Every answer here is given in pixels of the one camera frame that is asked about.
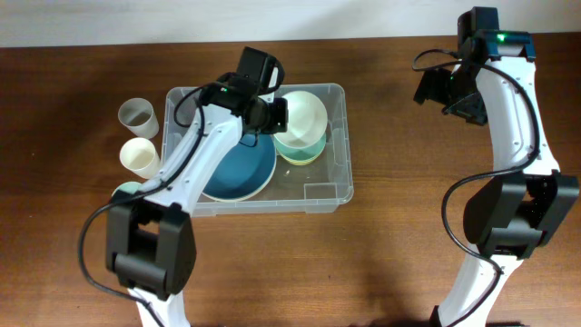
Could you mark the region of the grey cup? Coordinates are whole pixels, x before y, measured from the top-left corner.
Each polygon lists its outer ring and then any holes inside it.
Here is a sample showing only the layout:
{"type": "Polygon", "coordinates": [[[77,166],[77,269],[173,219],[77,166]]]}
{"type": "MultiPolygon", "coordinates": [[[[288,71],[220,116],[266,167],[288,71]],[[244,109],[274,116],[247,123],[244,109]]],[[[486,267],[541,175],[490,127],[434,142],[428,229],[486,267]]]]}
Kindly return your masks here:
{"type": "Polygon", "coordinates": [[[153,106],[143,98],[125,101],[118,110],[118,119],[138,137],[152,139],[159,132],[159,123],[153,106]]]}

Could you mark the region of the white bowl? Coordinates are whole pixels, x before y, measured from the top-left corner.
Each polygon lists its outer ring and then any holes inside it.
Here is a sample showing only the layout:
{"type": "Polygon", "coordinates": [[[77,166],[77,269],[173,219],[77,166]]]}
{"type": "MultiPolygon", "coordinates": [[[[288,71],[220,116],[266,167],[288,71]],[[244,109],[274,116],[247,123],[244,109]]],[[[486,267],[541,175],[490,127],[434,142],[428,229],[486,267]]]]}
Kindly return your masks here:
{"type": "Polygon", "coordinates": [[[283,96],[287,101],[289,120],[287,131],[274,137],[290,148],[314,145],[325,134],[328,114],[324,103],[315,94],[293,91],[283,96]]]}

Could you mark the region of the beige plate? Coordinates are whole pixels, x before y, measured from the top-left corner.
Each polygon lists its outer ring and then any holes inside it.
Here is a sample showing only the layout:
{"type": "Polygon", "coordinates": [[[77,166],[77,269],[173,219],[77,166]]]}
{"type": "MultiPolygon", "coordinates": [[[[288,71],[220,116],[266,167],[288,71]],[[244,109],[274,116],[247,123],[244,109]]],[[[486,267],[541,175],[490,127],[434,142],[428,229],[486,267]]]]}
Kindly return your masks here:
{"type": "Polygon", "coordinates": [[[246,161],[239,172],[235,171],[233,162],[221,163],[206,184],[202,194],[222,203],[250,200],[269,185],[276,164],[276,156],[254,163],[246,161]]]}

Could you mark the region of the blue plate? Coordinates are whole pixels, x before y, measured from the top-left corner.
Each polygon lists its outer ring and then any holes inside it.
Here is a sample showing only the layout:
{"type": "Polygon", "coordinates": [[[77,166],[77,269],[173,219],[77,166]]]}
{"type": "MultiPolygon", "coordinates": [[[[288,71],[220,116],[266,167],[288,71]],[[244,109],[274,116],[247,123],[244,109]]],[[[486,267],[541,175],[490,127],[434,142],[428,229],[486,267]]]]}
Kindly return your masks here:
{"type": "Polygon", "coordinates": [[[269,135],[245,134],[219,163],[202,194],[220,202],[249,199],[269,183],[276,161],[269,135]]]}

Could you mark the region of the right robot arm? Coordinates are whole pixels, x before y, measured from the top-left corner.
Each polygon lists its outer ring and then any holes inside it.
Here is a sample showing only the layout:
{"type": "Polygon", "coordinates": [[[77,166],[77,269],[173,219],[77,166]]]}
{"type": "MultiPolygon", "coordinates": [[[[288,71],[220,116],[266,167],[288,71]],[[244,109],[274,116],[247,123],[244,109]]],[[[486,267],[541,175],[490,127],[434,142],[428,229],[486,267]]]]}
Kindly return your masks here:
{"type": "Polygon", "coordinates": [[[495,7],[475,6],[458,18],[452,61],[419,67],[414,101],[442,104],[469,124],[487,125],[493,169],[465,177],[460,186],[486,184],[467,202],[459,248],[466,257],[454,285],[429,318],[432,326],[484,326],[511,274],[548,244],[579,194],[575,176],[563,175],[550,151],[538,109],[536,51],[530,33],[499,26],[495,7]]]}

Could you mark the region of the green bowl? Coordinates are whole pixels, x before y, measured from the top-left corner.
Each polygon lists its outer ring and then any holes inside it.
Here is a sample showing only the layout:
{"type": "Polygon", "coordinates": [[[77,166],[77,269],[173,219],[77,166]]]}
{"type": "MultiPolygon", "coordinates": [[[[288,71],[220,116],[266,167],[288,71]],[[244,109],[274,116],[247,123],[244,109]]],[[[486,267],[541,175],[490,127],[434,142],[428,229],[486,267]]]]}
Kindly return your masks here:
{"type": "Polygon", "coordinates": [[[315,144],[303,147],[293,148],[281,143],[275,137],[272,137],[275,147],[280,155],[292,161],[309,161],[314,160],[324,150],[326,146],[327,137],[324,134],[315,144]]]}

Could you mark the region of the yellow bowl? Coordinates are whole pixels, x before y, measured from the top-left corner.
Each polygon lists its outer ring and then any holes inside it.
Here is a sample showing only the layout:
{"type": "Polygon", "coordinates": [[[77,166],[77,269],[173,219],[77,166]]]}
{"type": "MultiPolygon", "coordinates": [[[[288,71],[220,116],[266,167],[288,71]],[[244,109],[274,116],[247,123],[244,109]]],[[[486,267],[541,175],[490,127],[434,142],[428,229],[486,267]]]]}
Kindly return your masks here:
{"type": "Polygon", "coordinates": [[[314,156],[307,158],[305,160],[294,160],[294,159],[291,159],[290,157],[285,156],[285,155],[280,154],[280,153],[279,153],[279,156],[281,156],[284,160],[286,160],[290,164],[303,166],[303,165],[307,165],[307,164],[312,164],[320,156],[320,154],[314,155],[314,156]]]}

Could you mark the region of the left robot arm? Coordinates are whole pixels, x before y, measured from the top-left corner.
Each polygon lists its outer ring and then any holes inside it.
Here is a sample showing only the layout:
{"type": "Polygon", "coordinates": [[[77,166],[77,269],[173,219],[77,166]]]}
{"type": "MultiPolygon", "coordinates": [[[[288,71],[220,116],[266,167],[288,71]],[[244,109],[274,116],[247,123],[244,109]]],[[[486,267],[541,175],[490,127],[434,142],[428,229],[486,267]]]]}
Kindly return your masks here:
{"type": "Polygon", "coordinates": [[[226,154],[245,135],[287,128],[287,102],[273,97],[284,79],[273,55],[246,47],[235,71],[198,86],[194,118],[158,173],[136,192],[116,191],[107,214],[106,267],[135,302],[145,326],[186,326],[182,290],[192,275],[196,245],[191,217],[226,154]]]}

